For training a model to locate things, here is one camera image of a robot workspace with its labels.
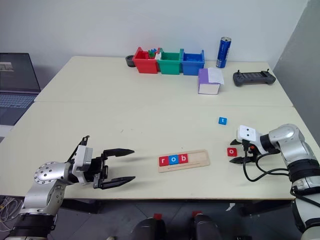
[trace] purple book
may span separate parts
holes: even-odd
[[[220,83],[209,82],[208,68],[199,69],[198,94],[217,95]]]

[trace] green bin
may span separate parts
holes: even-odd
[[[156,56],[156,61],[162,74],[179,75],[181,72],[181,60],[183,49],[180,52],[165,52],[162,48],[159,49],[159,54]]]

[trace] laptop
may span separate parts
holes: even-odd
[[[0,53],[0,125],[15,125],[40,91],[28,53]]]

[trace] game controller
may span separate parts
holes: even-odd
[[[268,84],[271,85],[276,81],[276,78],[269,72],[269,68],[266,71],[261,72],[240,72],[238,70],[233,74],[233,81],[237,87],[241,87],[244,84]]]

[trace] energy drink can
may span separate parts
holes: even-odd
[[[217,68],[223,69],[226,66],[230,45],[231,45],[231,38],[227,36],[223,36],[220,40],[218,58],[216,60]]]

